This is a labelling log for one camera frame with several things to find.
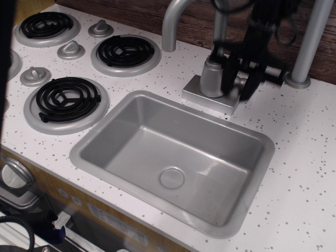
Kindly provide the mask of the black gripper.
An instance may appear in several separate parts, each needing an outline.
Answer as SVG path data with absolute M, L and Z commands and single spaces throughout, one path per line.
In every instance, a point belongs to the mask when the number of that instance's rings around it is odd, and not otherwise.
M 224 96 L 229 95 L 239 70 L 249 74 L 239 92 L 240 101 L 249 100 L 261 82 L 267 80 L 277 85 L 283 83 L 289 67 L 270 54 L 267 49 L 271 36 L 277 34 L 280 24 L 281 22 L 250 20 L 243 42 L 214 41 L 210 59 L 224 64 L 221 80 L 221 91 Z M 280 67 L 280 74 L 274 76 L 265 73 L 268 65 Z

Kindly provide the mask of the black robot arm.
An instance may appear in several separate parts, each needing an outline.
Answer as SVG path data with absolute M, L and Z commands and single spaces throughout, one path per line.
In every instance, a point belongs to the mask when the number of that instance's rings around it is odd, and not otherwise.
M 272 36 L 278 36 L 283 19 L 289 20 L 293 32 L 297 32 L 291 15 L 297 10 L 299 1 L 248 1 L 236 9 L 221 6 L 216 1 L 212 1 L 212 4 L 223 15 L 252 7 L 243 41 L 234 43 L 219 38 L 213 40 L 211 59 L 218 60 L 223 67 L 220 88 L 223 95 L 231 93 L 239 71 L 248 74 L 245 84 L 239 89 L 242 101 L 250 99 L 262 82 L 282 85 L 290 67 L 268 51 L 268 44 Z

